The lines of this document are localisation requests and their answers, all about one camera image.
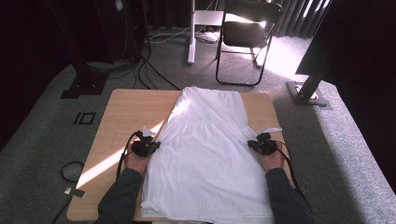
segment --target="white stand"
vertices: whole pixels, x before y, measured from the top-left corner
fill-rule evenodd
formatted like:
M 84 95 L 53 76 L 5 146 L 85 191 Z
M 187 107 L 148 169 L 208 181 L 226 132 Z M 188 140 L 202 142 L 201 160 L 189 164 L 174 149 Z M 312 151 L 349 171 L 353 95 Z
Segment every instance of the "white stand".
M 195 58 L 195 25 L 221 26 L 222 16 L 222 11 L 195 11 L 195 0 L 191 0 L 191 37 L 188 64 L 193 64 Z

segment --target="sleeve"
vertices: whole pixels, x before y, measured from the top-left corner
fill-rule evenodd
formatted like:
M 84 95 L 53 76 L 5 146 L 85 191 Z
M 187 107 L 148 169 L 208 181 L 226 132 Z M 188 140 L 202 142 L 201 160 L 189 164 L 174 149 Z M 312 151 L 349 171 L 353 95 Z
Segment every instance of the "sleeve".
M 142 182 L 143 176 L 140 173 L 132 169 L 124 169 L 99 202 L 99 218 L 95 223 L 132 223 L 137 193 Z
M 265 178 L 275 224 L 314 223 L 308 205 L 303 197 L 291 187 L 282 168 L 269 170 Z

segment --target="white cloth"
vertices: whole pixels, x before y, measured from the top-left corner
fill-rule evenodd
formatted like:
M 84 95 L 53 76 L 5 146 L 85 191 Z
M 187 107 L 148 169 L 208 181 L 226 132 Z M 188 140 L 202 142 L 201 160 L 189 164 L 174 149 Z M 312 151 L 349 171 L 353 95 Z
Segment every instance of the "white cloth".
M 184 89 L 148 165 L 142 216 L 273 223 L 255 137 L 238 92 Z

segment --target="wooden table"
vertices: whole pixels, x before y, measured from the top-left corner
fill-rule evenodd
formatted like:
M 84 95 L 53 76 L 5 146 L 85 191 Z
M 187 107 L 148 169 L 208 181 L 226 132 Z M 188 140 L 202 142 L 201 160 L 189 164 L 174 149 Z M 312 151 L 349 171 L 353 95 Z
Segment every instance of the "wooden table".
M 73 221 L 96 220 L 97 205 L 116 180 L 120 154 L 130 135 L 143 126 L 158 132 L 172 111 L 180 91 L 114 90 L 77 184 L 86 191 L 84 198 L 73 197 L 67 217 Z M 269 95 L 241 92 L 248 124 L 253 130 L 279 127 Z M 281 132 L 272 138 L 283 140 Z M 290 179 L 289 169 L 285 168 Z M 136 202 L 135 221 L 161 221 L 166 218 L 141 217 L 141 192 Z

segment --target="black chair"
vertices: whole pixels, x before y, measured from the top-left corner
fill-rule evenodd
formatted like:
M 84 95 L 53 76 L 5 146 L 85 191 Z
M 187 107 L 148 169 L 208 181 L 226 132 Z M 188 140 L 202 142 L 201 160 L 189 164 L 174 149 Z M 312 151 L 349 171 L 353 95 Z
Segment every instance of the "black chair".
M 252 22 L 226 21 L 227 15 L 235 15 Z M 282 7 L 278 4 L 267 2 L 248 2 L 238 1 L 226 6 L 221 22 L 220 37 L 218 50 L 216 52 L 216 81 L 221 84 L 239 85 L 239 86 L 256 86 L 262 81 L 262 73 L 264 71 L 265 61 L 271 46 L 273 31 L 282 15 Z M 261 26 L 260 22 L 265 22 L 265 26 Z M 222 50 L 222 43 L 230 47 L 243 48 L 260 48 L 260 52 L 266 47 L 265 57 L 262 64 L 259 80 L 255 83 L 239 83 L 221 81 L 219 79 L 219 63 L 220 54 L 226 53 L 244 53 L 236 51 Z

